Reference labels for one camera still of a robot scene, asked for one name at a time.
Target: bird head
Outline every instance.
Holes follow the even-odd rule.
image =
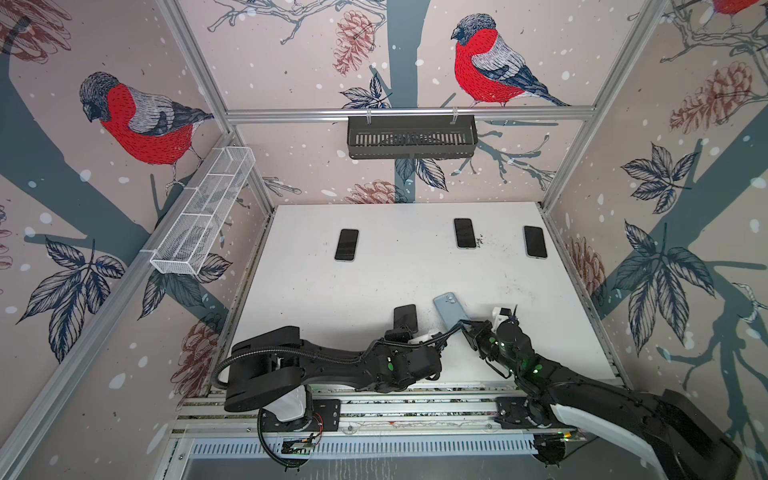
[[[112,116],[109,113],[109,104],[107,95],[109,91],[118,86],[120,82],[108,73],[97,71],[88,76],[80,85],[80,102],[83,104],[83,112],[88,121],[100,119],[110,121]]]
[[[462,46],[467,45],[467,42],[475,33],[486,28],[496,29],[496,22],[493,21],[490,15],[485,13],[467,15],[456,25],[451,39],[458,41]]]

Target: gray floor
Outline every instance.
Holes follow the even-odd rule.
[[[569,444],[568,451],[581,443]],[[640,459],[617,446],[598,439],[561,467],[545,467],[530,455],[367,458],[360,460],[310,461],[300,469],[284,472],[265,459],[199,460],[187,464],[184,480],[244,480],[247,478],[296,480],[579,480],[616,478],[651,480],[657,476],[644,468]]]

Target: smartphone screen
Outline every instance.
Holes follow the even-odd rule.
[[[458,248],[477,248],[475,243],[475,229],[472,228],[472,220],[468,218],[454,218],[453,227],[456,230],[456,243]]]
[[[359,230],[344,228],[339,234],[339,244],[336,245],[336,260],[339,262],[351,262],[355,259],[357,248],[357,235]]]
[[[529,257],[547,258],[547,246],[544,244],[544,231],[540,227],[523,227],[525,232],[525,250]]]

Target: wire basket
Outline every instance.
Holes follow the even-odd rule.
[[[160,273],[197,275],[256,163],[248,147],[225,147],[150,262]]]
[[[473,115],[350,117],[346,143],[355,160],[469,158],[478,132]]]

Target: white wire mesh basket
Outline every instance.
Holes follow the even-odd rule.
[[[256,159],[248,147],[225,147],[150,262],[160,273],[197,275]]]

